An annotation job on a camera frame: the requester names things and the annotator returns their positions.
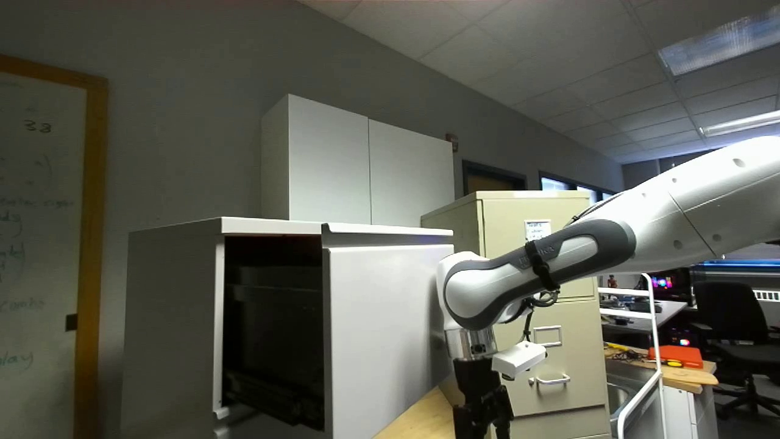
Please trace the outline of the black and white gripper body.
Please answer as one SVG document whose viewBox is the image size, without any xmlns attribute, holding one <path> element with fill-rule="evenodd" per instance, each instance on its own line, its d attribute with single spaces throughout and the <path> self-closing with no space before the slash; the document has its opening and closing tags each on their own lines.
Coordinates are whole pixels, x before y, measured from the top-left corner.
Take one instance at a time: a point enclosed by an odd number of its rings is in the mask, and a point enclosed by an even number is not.
<svg viewBox="0 0 780 439">
<path fill-rule="evenodd" d="M 456 439 L 509 439 L 509 394 L 501 374 L 494 370 L 494 334 L 451 331 L 451 362 L 464 401 L 455 407 Z"/>
</svg>

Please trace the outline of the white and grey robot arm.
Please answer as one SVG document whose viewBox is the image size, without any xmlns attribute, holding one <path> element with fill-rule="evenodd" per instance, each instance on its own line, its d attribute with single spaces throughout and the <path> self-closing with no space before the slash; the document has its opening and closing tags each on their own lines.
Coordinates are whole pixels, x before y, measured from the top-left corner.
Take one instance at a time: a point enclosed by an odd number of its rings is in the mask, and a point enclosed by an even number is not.
<svg viewBox="0 0 780 439">
<path fill-rule="evenodd" d="M 497 348 L 494 328 L 551 306 L 569 279 L 604 271 L 670 271 L 780 237 L 780 137 L 741 139 L 658 172 L 580 212 L 572 224 L 503 256 L 458 251 L 440 262 L 456 385 L 456 439 L 509 434 L 507 382 L 547 357 L 522 338 Z"/>
</svg>

